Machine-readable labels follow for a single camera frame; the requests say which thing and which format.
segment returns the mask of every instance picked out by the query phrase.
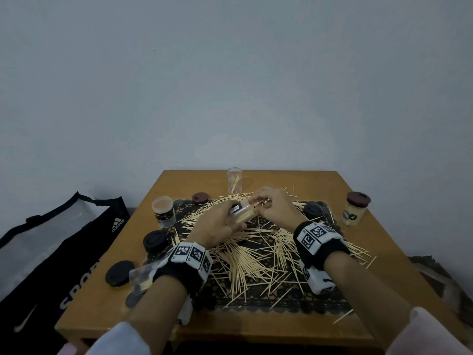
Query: person's right hand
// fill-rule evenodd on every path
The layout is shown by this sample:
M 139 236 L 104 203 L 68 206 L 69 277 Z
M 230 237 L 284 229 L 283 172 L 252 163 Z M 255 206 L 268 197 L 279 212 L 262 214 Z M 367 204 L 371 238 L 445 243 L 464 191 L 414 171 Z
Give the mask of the person's right hand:
M 294 233 L 300 223 L 307 221 L 282 189 L 262 187 L 250 197 L 249 202 L 260 200 L 268 201 L 264 205 L 256 206 L 258 214 L 291 233 Z

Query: white sleeve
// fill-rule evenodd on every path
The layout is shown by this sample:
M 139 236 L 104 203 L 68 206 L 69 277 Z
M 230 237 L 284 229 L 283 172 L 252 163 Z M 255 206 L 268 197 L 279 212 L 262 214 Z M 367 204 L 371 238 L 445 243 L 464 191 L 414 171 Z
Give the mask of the white sleeve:
M 387 355 L 472 355 L 424 308 L 411 311 L 410 323 L 394 339 Z
M 151 355 L 149 346 L 127 322 L 111 328 L 92 345 L 86 355 Z

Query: person's left hand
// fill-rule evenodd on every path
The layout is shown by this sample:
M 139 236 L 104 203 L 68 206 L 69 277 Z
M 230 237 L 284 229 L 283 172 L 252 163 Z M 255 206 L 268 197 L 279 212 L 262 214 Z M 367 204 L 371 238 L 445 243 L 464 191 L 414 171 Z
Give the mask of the person's left hand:
M 226 224 L 228 211 L 237 203 L 237 201 L 226 201 L 210 208 L 199 217 L 186 241 L 195 241 L 205 249 L 210 249 L 223 242 L 233 233 L 246 229 L 246 223 Z

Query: forearm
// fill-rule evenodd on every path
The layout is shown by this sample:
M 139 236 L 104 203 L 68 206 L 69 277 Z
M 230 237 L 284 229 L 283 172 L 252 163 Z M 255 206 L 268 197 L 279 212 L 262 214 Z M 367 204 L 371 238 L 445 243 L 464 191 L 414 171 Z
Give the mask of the forearm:
M 186 296 L 186 288 L 180 281 L 163 275 L 130 312 L 127 321 L 148 344 L 152 354 L 162 353 Z
M 334 252 L 329 255 L 324 268 L 386 351 L 409 324 L 413 306 L 346 253 Z

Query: jar with maroon lid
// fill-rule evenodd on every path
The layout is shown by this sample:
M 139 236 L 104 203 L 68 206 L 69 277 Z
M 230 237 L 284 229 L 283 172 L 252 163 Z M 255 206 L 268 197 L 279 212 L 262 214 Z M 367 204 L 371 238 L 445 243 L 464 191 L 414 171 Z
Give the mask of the jar with maroon lid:
M 368 204 L 370 204 L 371 198 L 361 192 L 350 192 L 347 194 L 347 205 L 343 214 L 341 215 L 341 221 L 347 227 L 356 226 L 365 212 Z

